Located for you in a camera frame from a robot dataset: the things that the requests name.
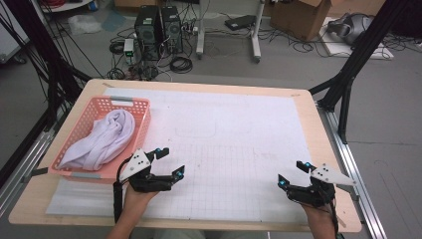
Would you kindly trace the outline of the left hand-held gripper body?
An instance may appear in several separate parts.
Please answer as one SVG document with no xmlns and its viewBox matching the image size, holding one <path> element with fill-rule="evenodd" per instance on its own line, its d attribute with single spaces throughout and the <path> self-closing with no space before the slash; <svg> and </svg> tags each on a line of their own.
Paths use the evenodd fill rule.
<svg viewBox="0 0 422 239">
<path fill-rule="evenodd" d="M 168 191 L 173 183 L 167 182 L 168 175 L 154 175 L 150 172 L 152 163 L 146 152 L 138 148 L 130 158 L 123 161 L 118 169 L 118 182 L 126 181 L 138 192 Z"/>
</svg>

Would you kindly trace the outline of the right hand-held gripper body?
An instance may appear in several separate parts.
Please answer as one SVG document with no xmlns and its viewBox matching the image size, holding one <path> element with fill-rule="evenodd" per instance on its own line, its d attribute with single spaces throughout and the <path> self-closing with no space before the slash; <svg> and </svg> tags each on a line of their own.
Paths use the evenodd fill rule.
<svg viewBox="0 0 422 239">
<path fill-rule="evenodd" d="M 335 199 L 336 184 L 355 185 L 356 181 L 331 168 L 324 163 L 309 173 L 310 186 L 297 186 L 291 184 L 291 190 L 286 192 L 290 200 L 298 203 L 310 204 L 313 207 L 322 207 Z"/>
</svg>

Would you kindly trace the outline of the lilac printed towel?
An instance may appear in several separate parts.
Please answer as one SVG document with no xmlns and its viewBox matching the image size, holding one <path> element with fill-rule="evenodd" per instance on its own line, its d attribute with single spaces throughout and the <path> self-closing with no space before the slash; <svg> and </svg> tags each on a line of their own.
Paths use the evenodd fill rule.
<svg viewBox="0 0 422 239">
<path fill-rule="evenodd" d="M 135 130 L 134 116 L 126 110 L 113 110 L 96 120 L 92 132 L 73 143 L 58 168 L 100 170 L 128 145 Z"/>
</svg>

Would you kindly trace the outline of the pink plastic basket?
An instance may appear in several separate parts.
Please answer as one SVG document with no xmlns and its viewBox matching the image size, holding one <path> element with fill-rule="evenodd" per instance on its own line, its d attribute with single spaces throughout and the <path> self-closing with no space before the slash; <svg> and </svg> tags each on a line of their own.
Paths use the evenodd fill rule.
<svg viewBox="0 0 422 239">
<path fill-rule="evenodd" d="M 48 172 L 64 176 L 69 180 L 113 184 L 116 171 L 120 164 L 130 157 L 138 148 L 143 146 L 147 135 L 150 116 L 150 102 L 148 99 L 95 96 L 90 98 L 81 115 L 74 123 L 72 130 L 62 143 L 56 157 L 51 162 Z M 96 120 L 102 120 L 113 110 L 126 110 L 134 117 L 134 133 L 128 146 L 111 162 L 100 170 L 91 171 L 81 168 L 59 168 L 65 152 L 78 140 L 87 137 L 94 128 Z"/>
</svg>

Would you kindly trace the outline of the person's left hand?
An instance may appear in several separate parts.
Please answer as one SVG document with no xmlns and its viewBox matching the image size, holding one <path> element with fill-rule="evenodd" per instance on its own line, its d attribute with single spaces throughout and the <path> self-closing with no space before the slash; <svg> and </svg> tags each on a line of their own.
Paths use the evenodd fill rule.
<svg viewBox="0 0 422 239">
<path fill-rule="evenodd" d="M 142 214 L 150 200 L 158 194 L 155 192 L 138 192 L 129 184 L 126 188 L 123 211 Z"/>
</svg>

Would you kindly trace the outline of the person's right hand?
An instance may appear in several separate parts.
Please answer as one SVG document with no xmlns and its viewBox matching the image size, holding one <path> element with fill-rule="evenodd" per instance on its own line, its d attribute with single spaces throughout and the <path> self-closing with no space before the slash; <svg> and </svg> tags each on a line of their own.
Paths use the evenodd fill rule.
<svg viewBox="0 0 422 239">
<path fill-rule="evenodd" d="M 305 211 L 309 226 L 313 232 L 334 230 L 332 217 L 324 206 L 315 208 L 310 204 L 302 203 L 301 207 Z"/>
</svg>

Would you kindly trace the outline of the white foam board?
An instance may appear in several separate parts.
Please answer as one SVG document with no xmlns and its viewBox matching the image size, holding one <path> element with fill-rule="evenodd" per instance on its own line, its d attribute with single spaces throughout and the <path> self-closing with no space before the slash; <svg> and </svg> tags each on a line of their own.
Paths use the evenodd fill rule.
<svg viewBox="0 0 422 239">
<path fill-rule="evenodd" d="M 340 39 L 335 33 L 328 33 L 326 31 L 327 23 L 329 21 L 331 21 L 330 17 L 326 17 L 324 19 L 323 24 L 318 32 L 319 40 L 322 42 L 322 45 L 330 56 L 344 58 L 349 57 L 352 53 L 351 47 L 347 45 L 342 39 Z M 373 60 L 392 60 L 393 58 L 393 54 L 382 43 L 378 45 L 378 47 L 371 55 L 371 59 Z"/>
</svg>

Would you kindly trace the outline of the teal plastic sheet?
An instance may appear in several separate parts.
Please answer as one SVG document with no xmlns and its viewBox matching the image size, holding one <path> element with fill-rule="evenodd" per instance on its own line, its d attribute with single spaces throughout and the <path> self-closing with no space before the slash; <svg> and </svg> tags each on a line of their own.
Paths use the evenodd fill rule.
<svg viewBox="0 0 422 239">
<path fill-rule="evenodd" d="M 111 11 L 102 22 L 102 28 L 108 32 L 114 32 L 125 22 L 125 18 L 118 12 Z"/>
</svg>

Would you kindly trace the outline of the grey rounded device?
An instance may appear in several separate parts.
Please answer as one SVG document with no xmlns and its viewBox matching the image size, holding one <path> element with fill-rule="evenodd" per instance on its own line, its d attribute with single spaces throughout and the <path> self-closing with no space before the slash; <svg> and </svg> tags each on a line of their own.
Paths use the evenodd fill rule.
<svg viewBox="0 0 422 239">
<path fill-rule="evenodd" d="M 373 18 L 362 13 L 345 13 L 340 18 L 329 21 L 326 31 L 334 33 L 347 45 L 355 44 L 367 31 Z"/>
</svg>

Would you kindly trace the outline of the clear plastic bag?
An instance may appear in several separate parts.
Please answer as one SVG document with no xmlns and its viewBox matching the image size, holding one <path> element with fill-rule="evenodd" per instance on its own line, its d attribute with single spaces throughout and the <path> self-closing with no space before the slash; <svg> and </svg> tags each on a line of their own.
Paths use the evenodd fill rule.
<svg viewBox="0 0 422 239">
<path fill-rule="evenodd" d="M 102 27 L 94 16 L 76 15 L 68 19 L 73 35 L 92 34 L 99 32 Z"/>
</svg>

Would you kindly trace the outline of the black flat box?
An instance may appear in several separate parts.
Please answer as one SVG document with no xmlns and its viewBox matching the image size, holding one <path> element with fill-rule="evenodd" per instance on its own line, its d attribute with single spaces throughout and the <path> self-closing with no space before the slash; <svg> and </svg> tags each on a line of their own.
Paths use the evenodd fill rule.
<svg viewBox="0 0 422 239">
<path fill-rule="evenodd" d="M 232 31 L 248 28 L 252 26 L 256 21 L 256 17 L 253 15 L 245 15 L 225 21 L 225 26 Z"/>
</svg>

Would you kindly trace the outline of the white cabinet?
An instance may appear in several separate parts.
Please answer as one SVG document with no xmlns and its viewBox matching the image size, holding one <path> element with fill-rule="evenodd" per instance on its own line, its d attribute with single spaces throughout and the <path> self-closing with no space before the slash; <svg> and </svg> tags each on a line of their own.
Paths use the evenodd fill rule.
<svg viewBox="0 0 422 239">
<path fill-rule="evenodd" d="M 21 49 L 21 46 L 6 29 L 8 27 L 24 44 L 29 42 L 24 30 L 3 0 L 0 0 L 0 64 L 7 63 Z"/>
</svg>

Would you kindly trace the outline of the aluminium rail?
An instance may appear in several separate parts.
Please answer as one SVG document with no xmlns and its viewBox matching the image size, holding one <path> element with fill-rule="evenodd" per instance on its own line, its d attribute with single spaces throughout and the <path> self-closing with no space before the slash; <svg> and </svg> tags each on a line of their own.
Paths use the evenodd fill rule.
<svg viewBox="0 0 422 239">
<path fill-rule="evenodd" d="M 47 114 L 43 113 L 0 169 L 0 218 L 27 184 L 21 182 L 22 176 L 38 169 L 66 117 L 59 115 L 55 122 L 48 123 Z"/>
<path fill-rule="evenodd" d="M 356 184 L 353 185 L 353 187 L 359 195 L 359 200 L 351 200 L 357 206 L 357 214 L 361 225 L 371 239 L 387 239 L 385 230 L 371 201 L 351 149 L 347 143 L 342 142 L 340 135 L 337 132 L 338 119 L 335 113 L 328 112 L 319 106 L 316 106 L 316 109 L 331 142 L 331 147 L 334 150 L 340 171 L 356 181 Z"/>
</svg>

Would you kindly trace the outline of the black frame post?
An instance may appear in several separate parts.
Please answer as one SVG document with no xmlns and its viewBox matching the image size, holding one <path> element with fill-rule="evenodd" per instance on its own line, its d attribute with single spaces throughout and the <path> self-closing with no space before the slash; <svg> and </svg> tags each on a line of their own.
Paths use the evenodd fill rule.
<svg viewBox="0 0 422 239">
<path fill-rule="evenodd" d="M 41 58 L 41 61 L 33 58 L 31 50 L 23 43 L 18 33 L 6 20 L 0 18 L 0 24 L 21 46 L 33 64 L 39 79 L 48 86 L 46 94 L 48 107 L 43 117 L 46 119 L 46 127 L 52 127 L 58 121 L 57 114 L 61 105 L 74 104 L 82 93 L 83 87 L 78 80 L 87 83 L 92 77 L 65 60 L 30 0 L 3 0 L 3 3 L 17 20 Z"/>
<path fill-rule="evenodd" d="M 340 71 L 331 79 L 309 89 L 312 95 L 326 90 L 324 97 L 317 102 L 317 105 L 326 112 L 333 113 L 336 104 L 341 101 L 337 134 L 344 144 L 347 144 L 346 127 L 353 82 L 390 28 L 412 1 L 386 0 Z"/>
</svg>

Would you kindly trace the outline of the white stand frame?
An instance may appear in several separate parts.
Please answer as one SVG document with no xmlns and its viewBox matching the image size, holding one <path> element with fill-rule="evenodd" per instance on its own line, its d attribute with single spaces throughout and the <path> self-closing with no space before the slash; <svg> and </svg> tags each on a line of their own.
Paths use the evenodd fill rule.
<svg viewBox="0 0 422 239">
<path fill-rule="evenodd" d="M 265 8 L 265 0 L 258 0 L 258 8 L 256 13 L 256 21 L 254 24 L 254 28 L 251 30 L 250 38 L 252 43 L 253 49 L 253 60 L 256 63 L 261 61 L 261 48 L 259 43 L 259 30 L 261 25 L 261 20 L 263 16 Z M 199 26 L 198 26 L 198 33 L 197 33 L 197 42 L 196 42 L 196 56 L 199 60 L 202 59 L 204 55 L 204 47 L 205 47 L 205 27 L 203 18 L 206 13 L 206 6 L 205 0 L 199 0 Z"/>
</svg>

